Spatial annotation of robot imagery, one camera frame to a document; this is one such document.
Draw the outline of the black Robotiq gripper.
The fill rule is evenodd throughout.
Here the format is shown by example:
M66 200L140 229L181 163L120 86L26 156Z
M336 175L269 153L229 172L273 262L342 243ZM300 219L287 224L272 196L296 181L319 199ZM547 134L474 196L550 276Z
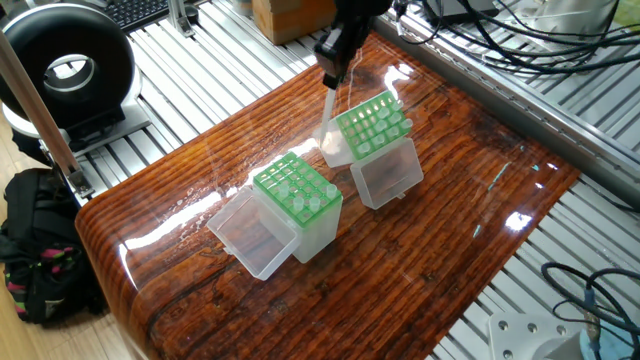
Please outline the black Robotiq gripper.
M314 46L318 64L326 72L326 86L336 90L350 62L369 34L374 17L384 14L392 0L334 0L336 14L331 29ZM346 38L347 30L353 39Z

